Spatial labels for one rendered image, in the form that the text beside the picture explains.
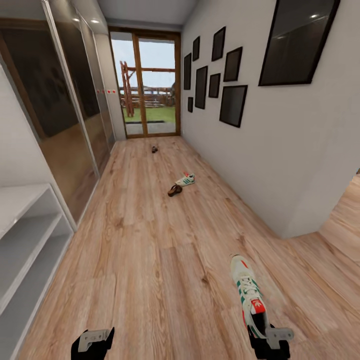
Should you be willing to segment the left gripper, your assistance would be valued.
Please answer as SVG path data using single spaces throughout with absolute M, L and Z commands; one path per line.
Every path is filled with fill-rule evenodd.
M 106 340 L 95 341 L 87 351 L 78 352 L 80 337 L 72 344 L 71 360 L 104 360 L 107 350 L 111 349 L 115 328 L 111 330 Z

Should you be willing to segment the gym shoe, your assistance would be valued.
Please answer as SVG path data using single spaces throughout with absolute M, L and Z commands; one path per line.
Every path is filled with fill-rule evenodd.
M 230 262 L 230 272 L 239 290 L 245 327 L 250 327 L 255 338 L 268 339 L 265 330 L 272 326 L 250 263 L 237 254 Z
M 190 184 L 193 184 L 195 182 L 195 175 L 194 174 L 186 174 L 183 178 L 181 178 L 180 180 L 178 180 L 176 183 L 175 183 L 175 186 L 187 186 L 187 185 L 190 185 Z

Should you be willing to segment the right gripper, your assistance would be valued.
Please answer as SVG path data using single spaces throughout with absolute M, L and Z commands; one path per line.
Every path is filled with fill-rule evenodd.
M 251 347 L 255 351 L 257 360 L 288 360 L 290 359 L 290 349 L 287 340 L 280 340 L 280 349 L 271 349 L 267 343 L 266 338 L 256 338 L 250 328 L 247 326 L 249 332 L 249 340 Z

